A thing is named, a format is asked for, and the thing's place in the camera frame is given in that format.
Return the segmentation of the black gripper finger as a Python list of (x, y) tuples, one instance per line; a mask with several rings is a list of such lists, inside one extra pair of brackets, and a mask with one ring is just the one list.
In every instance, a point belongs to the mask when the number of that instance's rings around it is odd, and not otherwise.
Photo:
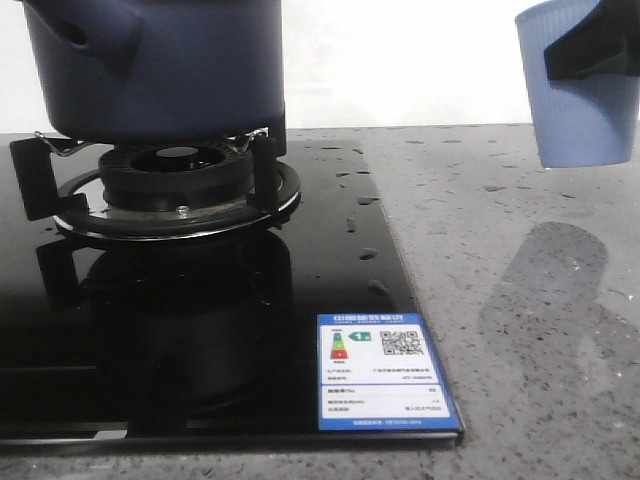
[(603, 0), (546, 47), (547, 78), (582, 80), (596, 74), (639, 75), (639, 2)]

